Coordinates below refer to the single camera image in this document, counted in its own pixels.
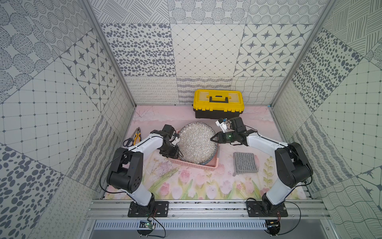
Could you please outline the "speckled grey round plate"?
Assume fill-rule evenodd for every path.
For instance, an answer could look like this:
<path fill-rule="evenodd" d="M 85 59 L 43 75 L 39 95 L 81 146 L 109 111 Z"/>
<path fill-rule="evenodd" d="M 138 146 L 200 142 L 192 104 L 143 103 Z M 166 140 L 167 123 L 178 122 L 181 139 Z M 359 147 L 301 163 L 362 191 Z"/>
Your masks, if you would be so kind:
<path fill-rule="evenodd" d="M 218 149 L 218 144 L 210 140 L 214 135 L 214 129 L 204 122 L 195 121 L 185 125 L 179 131 L 179 159 L 198 165 L 208 164 Z"/>

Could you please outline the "grey knitted dish cloth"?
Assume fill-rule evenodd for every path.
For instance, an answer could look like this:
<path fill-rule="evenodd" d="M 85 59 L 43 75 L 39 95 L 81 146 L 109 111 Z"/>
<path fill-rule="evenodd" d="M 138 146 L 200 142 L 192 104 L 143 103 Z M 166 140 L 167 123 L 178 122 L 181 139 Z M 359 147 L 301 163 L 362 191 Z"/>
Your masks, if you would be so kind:
<path fill-rule="evenodd" d="M 259 171 L 258 157 L 253 153 L 247 152 L 234 152 L 233 153 L 233 165 L 234 172 L 233 176 L 246 174 L 246 173 L 257 173 Z"/>

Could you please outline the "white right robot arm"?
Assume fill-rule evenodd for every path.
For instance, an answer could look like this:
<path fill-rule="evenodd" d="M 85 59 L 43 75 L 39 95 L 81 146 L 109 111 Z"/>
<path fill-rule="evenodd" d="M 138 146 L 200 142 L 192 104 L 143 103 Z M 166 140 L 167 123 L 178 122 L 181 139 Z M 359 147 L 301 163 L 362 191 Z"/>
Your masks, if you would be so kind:
<path fill-rule="evenodd" d="M 312 179 L 313 169 L 299 143 L 278 142 L 266 138 L 243 123 L 241 117 L 218 119 L 215 124 L 221 131 L 211 137 L 219 144 L 244 145 L 258 149 L 276 161 L 278 180 L 262 196 L 262 208 L 273 210 L 283 205 L 286 197 L 307 179 Z"/>

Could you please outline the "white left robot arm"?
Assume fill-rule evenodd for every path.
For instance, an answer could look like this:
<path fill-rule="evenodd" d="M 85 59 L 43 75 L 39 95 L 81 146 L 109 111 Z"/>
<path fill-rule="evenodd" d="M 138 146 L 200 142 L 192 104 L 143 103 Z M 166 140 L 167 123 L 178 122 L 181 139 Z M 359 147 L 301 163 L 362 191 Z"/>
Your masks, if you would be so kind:
<path fill-rule="evenodd" d="M 118 148 L 106 176 L 107 184 L 126 193 L 138 206 L 151 207 L 154 195 L 141 184 L 144 158 L 159 150 L 166 158 L 178 159 L 182 153 L 173 144 L 176 139 L 177 132 L 166 124 L 162 130 L 152 131 L 137 145 Z"/>

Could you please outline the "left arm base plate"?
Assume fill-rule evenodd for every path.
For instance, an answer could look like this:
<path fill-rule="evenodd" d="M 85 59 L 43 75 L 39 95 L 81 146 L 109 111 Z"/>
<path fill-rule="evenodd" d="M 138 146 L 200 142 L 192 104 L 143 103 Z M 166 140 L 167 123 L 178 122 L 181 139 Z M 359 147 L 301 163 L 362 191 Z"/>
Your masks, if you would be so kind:
<path fill-rule="evenodd" d="M 169 201 L 150 201 L 147 206 L 138 205 L 132 202 L 129 206 L 129 218 L 166 218 L 169 211 Z"/>

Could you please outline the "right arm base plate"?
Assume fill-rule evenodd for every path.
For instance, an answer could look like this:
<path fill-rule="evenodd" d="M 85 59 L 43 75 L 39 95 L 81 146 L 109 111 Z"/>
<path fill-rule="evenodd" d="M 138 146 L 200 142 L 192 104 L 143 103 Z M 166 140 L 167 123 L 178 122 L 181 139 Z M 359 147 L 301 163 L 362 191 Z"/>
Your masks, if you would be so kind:
<path fill-rule="evenodd" d="M 249 200 L 245 204 L 249 217 L 283 218 L 288 216 L 284 203 L 273 205 L 267 201 Z"/>

